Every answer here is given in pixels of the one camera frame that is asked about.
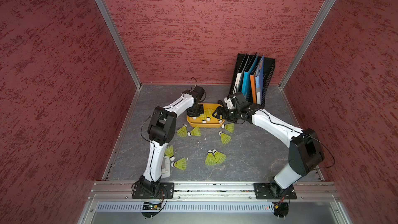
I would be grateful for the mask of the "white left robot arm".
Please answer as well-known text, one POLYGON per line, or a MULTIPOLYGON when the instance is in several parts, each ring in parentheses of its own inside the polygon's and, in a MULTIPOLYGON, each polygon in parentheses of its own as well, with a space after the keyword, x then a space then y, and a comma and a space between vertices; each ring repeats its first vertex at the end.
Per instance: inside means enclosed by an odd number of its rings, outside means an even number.
POLYGON ((205 90, 196 86, 192 90, 185 90, 173 103, 160 107, 157 106, 148 118, 150 152, 144 174, 138 180, 139 185, 151 195, 156 195, 160 190, 161 169, 164 154, 176 132, 177 118, 187 112, 198 117, 203 113, 200 101, 205 90))

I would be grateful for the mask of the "yellow shuttlecock two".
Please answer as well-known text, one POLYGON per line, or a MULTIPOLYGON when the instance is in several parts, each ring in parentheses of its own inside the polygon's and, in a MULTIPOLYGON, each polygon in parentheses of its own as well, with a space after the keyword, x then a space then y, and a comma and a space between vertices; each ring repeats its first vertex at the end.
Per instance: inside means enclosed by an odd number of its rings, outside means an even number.
POLYGON ((192 119, 195 120, 195 121, 202 121, 202 115, 198 115, 198 116, 192 117, 192 119))

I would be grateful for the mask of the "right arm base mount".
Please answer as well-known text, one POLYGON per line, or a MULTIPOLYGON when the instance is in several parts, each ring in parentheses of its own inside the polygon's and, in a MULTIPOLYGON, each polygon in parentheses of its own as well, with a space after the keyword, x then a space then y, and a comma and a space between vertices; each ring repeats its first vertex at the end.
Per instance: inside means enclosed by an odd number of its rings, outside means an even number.
POLYGON ((297 195, 293 185, 286 189, 280 188, 276 183, 254 183, 254 193, 257 200, 296 200, 297 195))

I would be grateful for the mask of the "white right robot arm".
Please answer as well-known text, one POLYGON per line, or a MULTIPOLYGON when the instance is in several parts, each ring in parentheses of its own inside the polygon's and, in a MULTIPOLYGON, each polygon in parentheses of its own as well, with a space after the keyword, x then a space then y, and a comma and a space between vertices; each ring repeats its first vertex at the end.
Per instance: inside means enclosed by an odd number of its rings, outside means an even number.
POLYGON ((280 195, 296 181, 306 176, 325 159, 324 151, 331 151, 312 129, 303 130, 275 117, 261 105, 244 102, 235 106, 218 101, 223 108, 221 116, 229 122, 239 119, 255 125, 279 139, 289 149, 288 162, 270 180, 270 190, 280 195))

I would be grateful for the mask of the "yellow shuttlecock six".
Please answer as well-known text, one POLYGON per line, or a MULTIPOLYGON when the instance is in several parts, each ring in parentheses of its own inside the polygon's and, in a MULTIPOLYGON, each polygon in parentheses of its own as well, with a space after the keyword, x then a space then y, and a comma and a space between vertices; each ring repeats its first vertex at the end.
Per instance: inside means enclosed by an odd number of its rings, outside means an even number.
POLYGON ((188 136, 188 130, 186 124, 184 124, 181 128, 177 130, 177 135, 181 138, 185 138, 188 136))

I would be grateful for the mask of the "yellow shuttlecock one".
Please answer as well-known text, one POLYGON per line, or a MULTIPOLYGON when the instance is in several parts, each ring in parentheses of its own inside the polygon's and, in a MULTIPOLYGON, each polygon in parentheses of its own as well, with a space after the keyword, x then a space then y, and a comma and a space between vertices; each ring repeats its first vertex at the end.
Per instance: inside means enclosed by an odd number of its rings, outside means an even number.
POLYGON ((213 113, 214 113, 214 109, 211 109, 211 108, 208 108, 206 111, 205 111, 205 116, 206 116, 206 121, 207 122, 210 122, 212 119, 213 119, 213 113))

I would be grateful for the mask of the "yellow shuttlecock four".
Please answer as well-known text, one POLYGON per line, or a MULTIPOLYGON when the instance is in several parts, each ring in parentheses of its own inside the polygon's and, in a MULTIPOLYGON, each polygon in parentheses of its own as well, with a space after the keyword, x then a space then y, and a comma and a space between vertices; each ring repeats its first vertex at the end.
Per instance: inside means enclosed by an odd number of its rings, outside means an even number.
POLYGON ((201 130, 199 127, 194 127, 187 133, 188 136, 201 136, 201 130))

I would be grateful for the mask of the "yellow plastic storage box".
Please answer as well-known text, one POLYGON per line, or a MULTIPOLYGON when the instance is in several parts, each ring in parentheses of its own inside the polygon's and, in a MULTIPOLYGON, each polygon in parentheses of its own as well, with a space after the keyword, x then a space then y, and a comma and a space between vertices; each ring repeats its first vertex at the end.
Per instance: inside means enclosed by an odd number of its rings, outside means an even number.
POLYGON ((199 117, 190 117, 187 115, 187 121, 191 127, 200 128, 219 128, 225 124, 224 119, 213 117, 212 114, 221 106, 218 103, 201 103, 200 110, 203 112, 199 117))

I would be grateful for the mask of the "yellow shuttlecock seven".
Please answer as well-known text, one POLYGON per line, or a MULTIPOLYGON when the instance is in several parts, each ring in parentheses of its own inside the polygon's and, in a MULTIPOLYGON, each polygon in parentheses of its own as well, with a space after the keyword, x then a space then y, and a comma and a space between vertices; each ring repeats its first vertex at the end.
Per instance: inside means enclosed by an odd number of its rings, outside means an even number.
POLYGON ((207 123, 207 117, 206 115, 202 114, 202 123, 207 123))

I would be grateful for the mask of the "yellow shuttlecock five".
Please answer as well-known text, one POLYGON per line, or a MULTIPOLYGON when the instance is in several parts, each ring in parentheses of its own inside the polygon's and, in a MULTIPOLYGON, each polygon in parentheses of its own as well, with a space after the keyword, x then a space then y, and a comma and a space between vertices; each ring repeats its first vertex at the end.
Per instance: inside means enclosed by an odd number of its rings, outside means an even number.
POLYGON ((234 133, 235 130, 234 123, 222 124, 221 127, 230 133, 234 133))

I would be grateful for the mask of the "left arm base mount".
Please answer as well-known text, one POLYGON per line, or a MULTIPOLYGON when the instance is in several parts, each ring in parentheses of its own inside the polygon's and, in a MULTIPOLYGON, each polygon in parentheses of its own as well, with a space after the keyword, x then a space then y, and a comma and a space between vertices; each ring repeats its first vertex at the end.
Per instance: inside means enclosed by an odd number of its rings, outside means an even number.
POLYGON ((140 183, 136 182, 132 186, 132 199, 173 199, 175 184, 156 182, 140 183))

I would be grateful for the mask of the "yellow shuttlecock nine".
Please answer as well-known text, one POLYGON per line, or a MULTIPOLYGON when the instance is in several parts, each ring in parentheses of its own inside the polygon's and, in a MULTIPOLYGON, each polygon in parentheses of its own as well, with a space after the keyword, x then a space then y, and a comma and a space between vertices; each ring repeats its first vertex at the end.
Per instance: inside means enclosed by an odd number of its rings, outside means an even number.
POLYGON ((174 148, 172 145, 168 146, 164 153, 170 161, 175 161, 174 148))

